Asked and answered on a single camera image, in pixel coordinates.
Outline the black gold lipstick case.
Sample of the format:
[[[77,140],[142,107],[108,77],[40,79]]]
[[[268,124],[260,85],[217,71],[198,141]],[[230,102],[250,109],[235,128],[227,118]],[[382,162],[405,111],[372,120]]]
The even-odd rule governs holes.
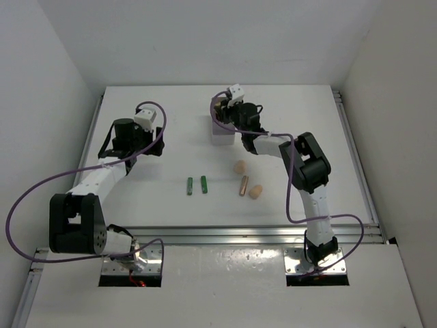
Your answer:
[[[226,108],[227,100],[223,97],[219,97],[216,103],[214,104],[214,112],[217,116],[222,115],[223,109]]]

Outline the rose gold lipstick tube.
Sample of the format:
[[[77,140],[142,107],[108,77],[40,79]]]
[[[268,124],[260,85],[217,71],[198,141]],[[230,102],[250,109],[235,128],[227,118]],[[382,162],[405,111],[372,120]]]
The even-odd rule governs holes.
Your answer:
[[[247,186],[249,182],[248,176],[243,176],[241,183],[240,183],[240,189],[239,189],[239,196],[244,197],[246,194]]]

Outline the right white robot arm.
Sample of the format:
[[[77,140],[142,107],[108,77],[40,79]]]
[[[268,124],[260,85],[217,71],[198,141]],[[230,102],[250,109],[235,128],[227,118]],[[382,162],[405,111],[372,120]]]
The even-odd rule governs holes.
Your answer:
[[[290,134],[269,133],[263,129],[261,111],[261,105],[232,102],[222,96],[215,96],[210,104],[213,122],[229,132],[239,133],[247,152],[274,156],[283,161],[288,176],[286,206],[290,205],[290,193],[295,188],[305,211],[304,219],[289,221],[307,224],[305,260],[317,267],[338,250],[326,200],[330,163],[311,133],[303,133],[295,138]]]

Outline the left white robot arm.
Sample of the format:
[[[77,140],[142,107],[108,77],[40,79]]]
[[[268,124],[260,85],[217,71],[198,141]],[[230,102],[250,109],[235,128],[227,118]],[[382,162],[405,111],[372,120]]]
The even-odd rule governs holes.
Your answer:
[[[97,167],[67,193],[49,203],[49,247],[58,254],[116,256],[134,249],[134,237],[123,228],[107,225],[102,203],[127,175],[141,154],[161,156],[163,128],[149,120],[115,120],[98,151]]]

